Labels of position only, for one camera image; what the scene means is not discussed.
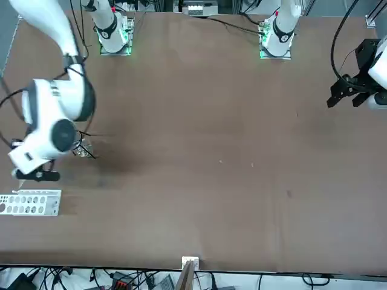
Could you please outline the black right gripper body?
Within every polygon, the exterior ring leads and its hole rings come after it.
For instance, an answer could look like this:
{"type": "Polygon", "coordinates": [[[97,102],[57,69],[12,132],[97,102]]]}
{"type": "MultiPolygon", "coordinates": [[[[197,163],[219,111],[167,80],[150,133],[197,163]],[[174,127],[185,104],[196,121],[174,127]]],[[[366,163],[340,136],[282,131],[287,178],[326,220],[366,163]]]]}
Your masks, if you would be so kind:
{"type": "Polygon", "coordinates": [[[49,168],[45,169],[44,165],[39,166],[28,174],[22,173],[19,169],[15,170],[15,178],[18,180],[31,181],[58,181],[60,173],[54,170],[55,160],[49,162],[49,168]]]}

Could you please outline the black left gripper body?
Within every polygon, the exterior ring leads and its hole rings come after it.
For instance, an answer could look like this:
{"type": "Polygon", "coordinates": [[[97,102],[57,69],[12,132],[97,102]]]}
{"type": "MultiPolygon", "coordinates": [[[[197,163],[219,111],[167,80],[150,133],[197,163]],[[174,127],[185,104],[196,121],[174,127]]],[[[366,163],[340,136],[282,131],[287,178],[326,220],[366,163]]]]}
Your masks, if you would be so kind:
{"type": "Polygon", "coordinates": [[[359,72],[354,77],[344,74],[345,80],[341,94],[368,93],[375,94],[378,92],[378,84],[366,73],[359,72]]]}

